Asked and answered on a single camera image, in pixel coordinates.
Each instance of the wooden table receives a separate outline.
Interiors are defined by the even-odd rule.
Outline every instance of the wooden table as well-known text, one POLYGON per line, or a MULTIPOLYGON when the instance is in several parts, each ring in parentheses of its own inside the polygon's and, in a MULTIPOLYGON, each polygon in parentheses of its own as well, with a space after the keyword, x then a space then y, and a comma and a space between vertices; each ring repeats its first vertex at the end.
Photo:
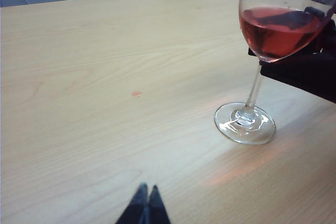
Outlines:
POLYGON ((336 223, 335 104, 266 78, 271 143, 215 127, 257 65, 237 4, 2 8, 2 223, 114 223, 140 182, 175 224, 336 223))

